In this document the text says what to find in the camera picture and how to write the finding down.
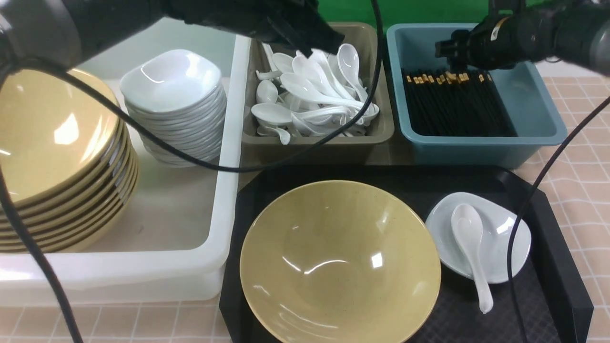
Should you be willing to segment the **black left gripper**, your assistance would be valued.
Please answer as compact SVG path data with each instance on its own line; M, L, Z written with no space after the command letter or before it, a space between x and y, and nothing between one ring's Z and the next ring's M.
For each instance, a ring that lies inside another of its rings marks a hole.
M317 0L166 0L168 17L298 50L335 54L344 43L322 18Z

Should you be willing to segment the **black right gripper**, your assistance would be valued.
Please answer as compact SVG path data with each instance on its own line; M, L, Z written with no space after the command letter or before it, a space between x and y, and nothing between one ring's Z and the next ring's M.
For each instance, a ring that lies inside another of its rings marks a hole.
M513 68L536 54L537 26L530 17L489 15L471 30L458 29L434 45L434 56L445 58L453 71L468 66L480 70Z

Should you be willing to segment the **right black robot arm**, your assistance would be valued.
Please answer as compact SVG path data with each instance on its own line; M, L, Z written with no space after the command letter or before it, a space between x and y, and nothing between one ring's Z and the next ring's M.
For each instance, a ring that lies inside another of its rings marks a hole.
M609 3L549 0L527 6L524 0L491 0L488 15L473 29L458 29L435 44L434 56L452 71L467 67L509 70L518 63L551 57L608 76Z

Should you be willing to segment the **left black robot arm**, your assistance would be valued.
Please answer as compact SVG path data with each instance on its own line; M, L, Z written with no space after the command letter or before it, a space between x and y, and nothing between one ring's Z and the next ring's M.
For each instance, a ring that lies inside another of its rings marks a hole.
M335 54L344 35L316 0L3 0L1 63L38 58L72 69L162 18Z

